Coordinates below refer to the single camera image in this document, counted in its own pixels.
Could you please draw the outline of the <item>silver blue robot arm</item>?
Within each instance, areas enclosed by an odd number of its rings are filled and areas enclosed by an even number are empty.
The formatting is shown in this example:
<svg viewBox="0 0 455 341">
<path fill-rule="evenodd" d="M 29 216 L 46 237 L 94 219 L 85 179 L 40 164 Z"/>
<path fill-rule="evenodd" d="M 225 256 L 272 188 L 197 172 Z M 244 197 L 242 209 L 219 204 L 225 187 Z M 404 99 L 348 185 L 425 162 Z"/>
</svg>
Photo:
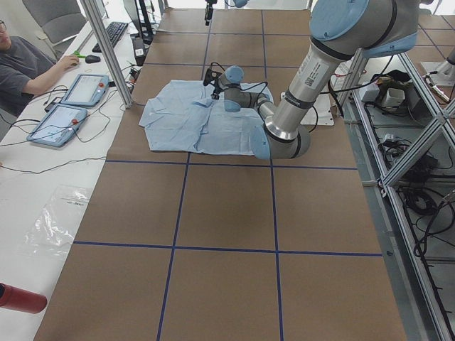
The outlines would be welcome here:
<svg viewBox="0 0 455 341">
<path fill-rule="evenodd" d="M 205 25 L 209 26 L 210 22 L 212 20 L 212 17 L 213 17 L 213 5 L 217 4 L 218 1 L 217 0 L 205 0 L 205 2 L 206 2 L 206 8 L 205 8 L 204 21 L 205 21 Z M 243 6 L 245 6 L 248 3 L 248 0 L 234 0 L 233 3 L 234 4 L 231 5 L 231 7 L 242 8 Z"/>
<path fill-rule="evenodd" d="M 337 67 L 357 49 L 365 58 L 410 50 L 417 41 L 418 19 L 418 1 L 318 1 L 309 23 L 309 51 L 278 106 L 265 94 L 242 90 L 244 73 L 238 66 L 224 72 L 207 69 L 203 84 L 214 87 L 214 99 L 224 95 L 226 111 L 252 108 L 261 116 L 262 124 L 250 135 L 256 158 L 296 158 L 310 146 L 310 133 L 301 121 Z"/>
</svg>

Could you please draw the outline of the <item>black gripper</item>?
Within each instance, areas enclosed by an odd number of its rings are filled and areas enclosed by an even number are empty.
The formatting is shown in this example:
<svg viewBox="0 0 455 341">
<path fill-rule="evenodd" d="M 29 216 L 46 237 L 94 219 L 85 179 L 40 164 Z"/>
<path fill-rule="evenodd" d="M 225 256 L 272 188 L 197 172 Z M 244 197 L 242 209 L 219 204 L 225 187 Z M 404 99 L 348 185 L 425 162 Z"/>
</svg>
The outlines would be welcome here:
<svg viewBox="0 0 455 341">
<path fill-rule="evenodd" d="M 215 100 L 218 100 L 219 99 L 219 94 L 218 93 L 222 93 L 223 92 L 223 87 L 220 83 L 220 79 L 216 79 L 216 80 L 213 80 L 211 82 L 212 86 L 214 86 L 214 90 L 213 90 L 213 93 L 211 94 L 211 98 L 212 99 L 215 99 Z"/>
<path fill-rule="evenodd" d="M 215 0 L 205 0 L 206 2 L 206 11 L 205 11 L 205 25 L 208 26 L 212 20 L 212 10 Z"/>
</svg>

